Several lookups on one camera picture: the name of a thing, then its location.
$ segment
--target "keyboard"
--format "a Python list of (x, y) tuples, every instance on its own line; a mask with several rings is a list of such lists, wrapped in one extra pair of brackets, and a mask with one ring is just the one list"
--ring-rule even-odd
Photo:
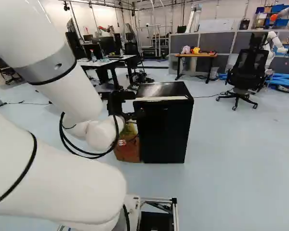
[(109, 59), (122, 59), (123, 56), (121, 56), (121, 55), (109, 55), (108, 58)]

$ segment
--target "camera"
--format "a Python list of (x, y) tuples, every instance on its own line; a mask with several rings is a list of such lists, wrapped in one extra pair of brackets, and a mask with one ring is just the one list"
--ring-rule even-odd
[(64, 9), (65, 11), (69, 11), (69, 7), (67, 6), (66, 1), (64, 2), (64, 7), (63, 7), (63, 9)]

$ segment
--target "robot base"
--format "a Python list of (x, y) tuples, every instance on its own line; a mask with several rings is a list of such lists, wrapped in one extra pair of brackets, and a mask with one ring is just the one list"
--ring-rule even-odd
[[(129, 213), (130, 231), (179, 231), (177, 198), (139, 198), (127, 195), (124, 204)], [(156, 212), (144, 211), (148, 205), (157, 209)], [(77, 230), (61, 225), (58, 231)], [(128, 231), (123, 210), (112, 231)]]

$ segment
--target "bottle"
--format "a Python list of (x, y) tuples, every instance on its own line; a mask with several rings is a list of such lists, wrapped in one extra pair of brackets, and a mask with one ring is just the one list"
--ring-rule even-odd
[(91, 49), (90, 51), (91, 51), (91, 60), (92, 60), (92, 62), (97, 61), (97, 58), (96, 58), (96, 56), (93, 53), (93, 50)]

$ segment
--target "office chair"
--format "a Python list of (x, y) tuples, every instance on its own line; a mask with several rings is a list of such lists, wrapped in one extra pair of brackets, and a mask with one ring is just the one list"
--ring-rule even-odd
[(219, 96), (216, 101), (220, 99), (235, 98), (235, 106), (232, 110), (237, 109), (239, 99), (253, 104), (256, 109), (258, 104), (249, 100), (249, 89), (256, 90), (261, 88), (265, 78), (265, 62), (267, 60), (269, 51), (259, 49), (244, 49), (241, 50), (236, 60), (234, 67), (228, 71), (227, 83), (234, 86), (233, 92), (227, 91), (225, 96)]
[[(16, 74), (15, 70), (8, 66), (1, 58), (0, 58), (0, 74), (2, 78), (5, 80), (6, 85), (10, 85), (13, 81), (15, 82), (22, 82), (23, 78), (17, 77), (15, 78), (13, 75)], [(11, 78), (9, 80), (6, 80), (4, 75), (10, 76)]]
[[(136, 42), (127, 42), (124, 44), (125, 47), (125, 54), (134, 54), (136, 55), (135, 58), (133, 58), (130, 61), (130, 67), (134, 70), (134, 73), (132, 73), (131, 76), (126, 75), (126, 78), (130, 78), (130, 82), (133, 82), (133, 84), (129, 85), (128, 88), (133, 89), (133, 85), (139, 85), (141, 83), (152, 83), (154, 82), (153, 79), (147, 78), (147, 74), (145, 72), (145, 67), (143, 64), (143, 61), (140, 57), (140, 53), (138, 52), (138, 46)], [(138, 68), (138, 65), (142, 65), (143, 69), (140, 72), (136, 72), (136, 69)]]

